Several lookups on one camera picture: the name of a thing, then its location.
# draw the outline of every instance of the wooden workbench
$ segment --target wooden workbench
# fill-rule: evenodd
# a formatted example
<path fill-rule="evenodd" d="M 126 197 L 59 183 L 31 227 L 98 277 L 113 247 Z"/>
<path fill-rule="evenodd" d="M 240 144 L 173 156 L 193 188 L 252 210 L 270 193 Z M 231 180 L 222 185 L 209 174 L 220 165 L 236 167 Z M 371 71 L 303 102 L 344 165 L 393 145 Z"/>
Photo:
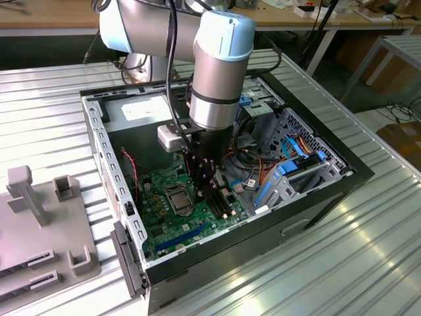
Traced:
<path fill-rule="evenodd" d="M 26 0 L 25 9 L 32 12 L 24 15 L 0 9 L 0 29 L 2 28 L 98 28 L 98 14 L 91 10 L 90 0 Z M 258 27 L 274 26 L 312 27 L 314 19 L 297 16 L 291 7 L 279 10 L 260 2 L 256 10 L 235 8 L 233 12 L 249 16 L 256 21 Z M 415 26 L 418 22 L 406 20 L 408 26 Z M 391 22 L 371 23 L 357 13 L 349 16 L 338 16 L 328 22 L 327 27 L 340 26 L 341 28 L 365 27 L 376 28 L 392 27 Z"/>
<path fill-rule="evenodd" d="M 94 34 L 98 29 L 98 14 L 91 9 L 90 0 L 26 0 L 26 9 L 31 15 L 24 15 L 0 9 L 0 36 L 51 36 Z M 291 7 L 282 10 L 260 2 L 255 10 L 235 8 L 233 12 L 249 16 L 257 23 L 258 31 L 311 30 L 312 18 L 297 16 Z M 372 23 L 357 13 L 337 16 L 325 27 L 326 35 L 315 53 L 307 72 L 313 74 L 338 30 L 387 30 L 405 29 L 409 35 L 416 25 L 411 19 L 398 23 Z"/>

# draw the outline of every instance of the robotic arm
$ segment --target robotic arm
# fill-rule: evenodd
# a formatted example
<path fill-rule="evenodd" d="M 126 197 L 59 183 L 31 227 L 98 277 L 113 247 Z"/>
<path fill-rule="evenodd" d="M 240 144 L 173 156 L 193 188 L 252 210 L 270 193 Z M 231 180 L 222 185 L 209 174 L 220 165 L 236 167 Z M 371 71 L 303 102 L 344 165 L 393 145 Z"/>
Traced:
<path fill-rule="evenodd" d="M 222 184 L 218 168 L 230 143 L 253 50 L 255 23 L 222 11 L 207 11 L 201 17 L 175 14 L 173 3 L 169 11 L 164 3 L 144 1 L 109 1 L 100 15 L 101 37 L 112 49 L 168 57 L 170 66 L 173 58 L 195 61 L 189 122 L 182 122 L 183 130 L 160 126 L 158 136 L 167 151 L 182 148 L 187 172 L 200 198 Z M 176 46 L 172 51 L 173 36 Z M 171 107 L 172 96 L 167 96 Z M 180 126 L 175 115 L 173 118 Z M 188 134 L 190 140 L 180 134 Z"/>

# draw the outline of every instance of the red wire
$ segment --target red wire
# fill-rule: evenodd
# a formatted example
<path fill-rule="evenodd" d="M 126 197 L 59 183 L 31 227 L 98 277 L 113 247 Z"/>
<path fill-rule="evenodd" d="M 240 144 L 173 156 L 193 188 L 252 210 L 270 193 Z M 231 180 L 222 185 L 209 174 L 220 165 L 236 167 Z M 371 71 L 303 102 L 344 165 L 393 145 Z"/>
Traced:
<path fill-rule="evenodd" d="M 134 164 L 134 160 L 132 159 L 132 156 L 130 156 L 127 151 L 121 149 L 121 152 L 123 154 L 125 154 L 127 156 L 127 158 L 130 160 L 130 162 L 132 163 L 132 167 L 133 167 L 133 173 L 134 173 L 134 178 L 135 178 L 135 184 L 134 184 L 134 191 L 135 191 L 135 201 L 137 202 L 137 192 L 139 191 L 137 189 L 137 172 L 136 172 L 136 165 Z"/>

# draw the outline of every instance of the metal table leg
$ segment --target metal table leg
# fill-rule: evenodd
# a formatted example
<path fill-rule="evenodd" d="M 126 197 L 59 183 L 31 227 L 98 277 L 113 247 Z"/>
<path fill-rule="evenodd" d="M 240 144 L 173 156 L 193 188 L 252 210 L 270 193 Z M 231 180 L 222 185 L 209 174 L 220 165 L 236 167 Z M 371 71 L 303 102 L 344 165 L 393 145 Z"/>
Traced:
<path fill-rule="evenodd" d="M 402 36 L 411 35 L 413 30 L 414 30 L 414 28 L 407 28 L 405 31 L 403 31 Z M 367 86 L 371 86 L 374 83 L 374 81 L 376 81 L 377 77 L 384 70 L 384 68 L 387 66 L 387 64 L 389 64 L 389 62 L 392 60 L 393 56 L 395 56 L 393 53 L 391 53 L 391 52 L 387 53 L 386 57 L 384 57 L 382 62 L 378 65 L 378 67 L 375 69 L 375 71 L 372 73 L 372 75 L 367 80 L 367 82 L 366 82 Z"/>
<path fill-rule="evenodd" d="M 337 29 L 332 29 L 327 31 L 326 34 L 324 34 L 322 42 L 318 46 L 317 51 L 310 62 L 310 65 L 306 69 L 306 73 L 310 76 L 312 76 L 314 74 L 314 71 L 316 71 L 318 64 L 322 60 L 322 57 L 328 49 L 330 43 L 332 42 L 336 32 Z"/>
<path fill-rule="evenodd" d="M 354 72 L 352 77 L 349 79 L 349 81 L 348 81 L 348 83 L 345 87 L 345 90 L 343 91 L 341 97 L 339 98 L 340 102 L 343 102 L 347 98 L 347 96 L 351 93 L 355 84 L 358 82 L 359 78 L 362 76 L 362 74 L 366 70 L 367 66 L 371 63 L 373 58 L 377 55 L 377 52 L 380 50 L 380 47 L 382 46 L 382 40 L 383 40 L 383 37 L 379 37 L 377 39 L 377 41 L 374 43 L 371 50 L 368 52 L 368 54 L 362 60 L 361 64 L 359 65 L 357 70 Z"/>

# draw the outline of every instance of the metal case frame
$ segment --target metal case frame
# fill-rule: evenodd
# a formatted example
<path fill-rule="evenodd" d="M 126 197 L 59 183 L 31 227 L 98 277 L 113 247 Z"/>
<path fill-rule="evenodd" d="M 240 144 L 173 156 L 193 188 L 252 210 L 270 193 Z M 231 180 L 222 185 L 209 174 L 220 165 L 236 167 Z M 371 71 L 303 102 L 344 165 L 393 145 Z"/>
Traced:
<path fill-rule="evenodd" d="M 116 187 L 115 181 L 107 179 L 107 177 L 118 176 L 121 171 L 112 148 L 107 145 L 107 142 L 109 143 L 107 133 L 103 133 L 101 130 L 100 122 L 101 115 L 103 115 L 101 108 L 90 106 L 101 104 L 104 98 L 130 97 L 133 93 L 151 89 L 151 86 L 162 88 L 164 86 L 162 82 L 155 82 L 81 92 L 84 99 L 86 119 L 88 122 L 92 122 L 92 126 L 88 126 L 88 134 L 95 160 L 107 160 L 107 163 L 100 163 L 99 165 L 99 169 L 102 169 L 100 170 L 101 178 L 114 210 L 117 212 L 118 219 L 123 222 L 126 228 L 127 241 L 119 243 L 115 238 L 113 240 L 117 247 L 121 245 L 130 246 L 117 250 L 120 264 L 125 265 L 123 271 L 130 294 L 144 294 L 146 298 L 149 298 L 150 313 L 169 305 L 254 257 L 275 248 L 300 231 L 314 226 L 338 203 L 374 175 L 339 138 L 324 126 L 273 75 L 263 74 L 260 77 L 275 94 L 281 96 L 285 101 L 285 107 L 292 108 L 313 129 L 314 133 L 320 136 L 346 162 L 352 169 L 353 174 L 343 177 L 334 186 L 326 186 L 309 196 L 282 207 L 282 211 L 276 210 L 276 207 L 274 207 L 262 212 L 258 218 L 253 220 L 253 224 L 239 225 L 225 233 L 223 238 L 214 238 L 198 247 L 189 248 L 183 253 L 176 253 L 171 259 L 152 267 L 148 264 L 140 265 L 141 248 L 136 239 L 146 237 L 145 228 L 141 222 L 139 223 L 139 215 L 134 214 L 133 209 L 128 207 L 130 206 L 128 202 L 133 203 L 133 201 L 127 185 L 120 183 L 121 186 Z M 186 80 L 177 80 L 173 86 L 177 88 L 185 83 Z M 180 115 L 181 117 L 186 117 L 185 109 L 182 109 L 180 113 L 183 113 Z M 133 270 L 133 266 L 137 266 L 138 270 Z M 147 281 L 147 285 L 145 285 L 145 282 L 143 284 L 134 282 L 136 276 L 133 274 L 136 273 L 139 273 Z"/>

